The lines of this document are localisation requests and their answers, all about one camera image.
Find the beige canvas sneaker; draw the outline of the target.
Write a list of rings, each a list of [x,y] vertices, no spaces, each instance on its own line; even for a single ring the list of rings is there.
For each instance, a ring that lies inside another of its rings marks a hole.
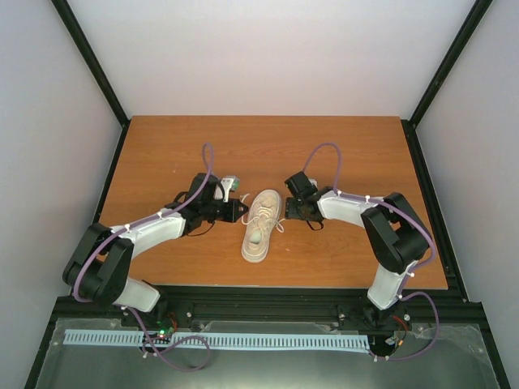
[[[258,216],[264,211],[267,216],[281,219],[282,199],[276,190],[267,189],[259,192],[252,201],[247,219]],[[260,263],[266,259],[272,231],[271,223],[255,221],[246,226],[242,241],[242,257],[249,263]]]

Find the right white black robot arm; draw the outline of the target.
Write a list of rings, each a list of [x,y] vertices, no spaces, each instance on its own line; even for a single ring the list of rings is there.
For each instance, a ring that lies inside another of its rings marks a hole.
[[[393,306],[423,256],[436,253],[430,233],[403,194],[371,197],[331,186],[320,190],[303,171],[285,180],[285,185],[291,193],[285,202],[287,219],[302,220],[310,228],[339,220],[365,230],[378,262],[367,298],[378,310]]]

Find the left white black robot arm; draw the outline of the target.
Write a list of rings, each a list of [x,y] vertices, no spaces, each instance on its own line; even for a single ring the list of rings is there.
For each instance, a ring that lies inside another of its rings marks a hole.
[[[237,222],[248,212],[248,206],[230,196],[238,186],[235,176],[199,173],[188,191],[150,216],[113,227],[91,224],[63,271],[63,281],[78,301],[131,307],[149,325],[160,326],[169,307],[155,287],[129,277],[131,261],[164,242],[194,236],[204,222]]]

